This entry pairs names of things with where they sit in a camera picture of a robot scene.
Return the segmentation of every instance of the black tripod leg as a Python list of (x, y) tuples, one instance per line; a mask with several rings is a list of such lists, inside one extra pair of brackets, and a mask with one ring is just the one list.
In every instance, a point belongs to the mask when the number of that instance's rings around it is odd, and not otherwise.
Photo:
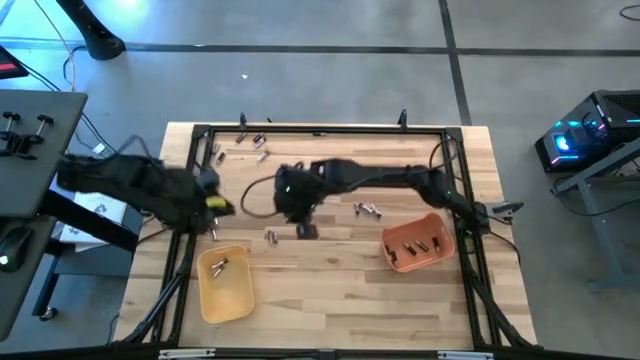
[(89, 55), (96, 60), (110, 60), (125, 51), (124, 41), (107, 29), (84, 0), (56, 0), (82, 33)]

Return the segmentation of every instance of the computer mouse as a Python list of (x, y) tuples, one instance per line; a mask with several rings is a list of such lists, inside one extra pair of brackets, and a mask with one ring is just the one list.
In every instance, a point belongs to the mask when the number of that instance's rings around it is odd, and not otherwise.
[(20, 226), (0, 239), (0, 271), (15, 272), (22, 267), (32, 235), (33, 230)]

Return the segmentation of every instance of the gray floor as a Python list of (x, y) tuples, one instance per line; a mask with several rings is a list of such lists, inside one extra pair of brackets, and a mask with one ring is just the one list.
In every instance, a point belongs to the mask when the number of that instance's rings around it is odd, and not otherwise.
[[(66, 38), (81, 39), (54, 1), (41, 2)], [(131, 42), (446, 46), (437, 0), (87, 3)], [(634, 1), (448, 3), (459, 47), (640, 49), (640, 23), (618, 16)], [(26, 0), (16, 1), (0, 26), (0, 37), (15, 36), (56, 39)], [(65, 52), (12, 53), (66, 86)], [(460, 124), (447, 55), (128, 52), (96, 62), (80, 51), (75, 59), (77, 88), (89, 93), (86, 112), (103, 136), (117, 146), (140, 134), (155, 153), (167, 121), (235, 121), (241, 111), (249, 121), (269, 116), (278, 122), (391, 123), (406, 108), (412, 124)], [(640, 293), (587, 291), (585, 281), (604, 271), (592, 227), (540, 185), (549, 179), (533, 150), (533, 142), (591, 91), (640, 88), (638, 60), (460, 57), (471, 121), (490, 127), (507, 198), (526, 203), (514, 233), (538, 340), (549, 349), (640, 357)], [(0, 87), (43, 88), (32, 78), (2, 81)], [(86, 129), (80, 133), (95, 143)], [(85, 151), (75, 142), (71, 149)], [(42, 276), (41, 269), (34, 287)], [(54, 296), (63, 314), (46, 324), (29, 316), (37, 290), (32, 288), (28, 309), (0, 352), (104, 343), (124, 286), (124, 280), (65, 278)], [(82, 295), (72, 295), (76, 291)]]

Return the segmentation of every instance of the orange basket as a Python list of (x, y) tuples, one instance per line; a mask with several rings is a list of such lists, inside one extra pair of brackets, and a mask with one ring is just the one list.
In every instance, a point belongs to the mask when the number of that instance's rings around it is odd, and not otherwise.
[[(404, 225), (383, 229), (381, 237), (382, 253), (389, 266), (402, 273), (442, 261), (456, 252), (456, 243), (447, 231), (442, 218), (435, 213)], [(425, 245), (428, 251), (421, 249), (416, 241)], [(406, 248), (406, 245), (411, 246), (415, 255)], [(395, 263), (390, 252), (395, 252)]]

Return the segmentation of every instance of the computer tower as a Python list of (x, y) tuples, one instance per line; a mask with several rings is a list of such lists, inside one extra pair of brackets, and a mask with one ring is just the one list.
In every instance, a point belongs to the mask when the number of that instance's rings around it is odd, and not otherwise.
[(591, 93), (535, 143), (545, 172), (580, 171), (640, 136), (640, 90)]

